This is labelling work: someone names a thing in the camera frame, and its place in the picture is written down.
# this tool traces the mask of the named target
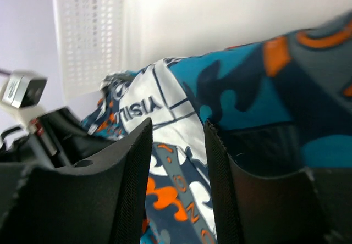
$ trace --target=folded cloth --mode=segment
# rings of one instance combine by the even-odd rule
[[[288,139],[302,165],[352,167],[351,34],[348,13],[313,30],[164,58],[107,80],[105,97],[84,125],[119,139],[152,119],[146,211],[157,241],[216,243],[202,129],[207,118],[227,131],[294,124],[298,137]],[[284,144],[276,149],[284,152]]]

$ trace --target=white perforated basket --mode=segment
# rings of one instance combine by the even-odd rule
[[[120,67],[123,0],[53,0],[65,99],[99,89]]]

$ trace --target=white wall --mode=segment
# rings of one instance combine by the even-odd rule
[[[191,56],[314,27],[352,0],[127,0],[125,65]]]
[[[123,69],[138,70],[165,56],[189,56],[264,40],[320,24],[352,0],[126,0]],[[41,103],[64,105],[52,0],[0,0],[0,67],[49,77]],[[100,94],[70,101],[83,117]],[[0,111],[0,131],[15,122]]]

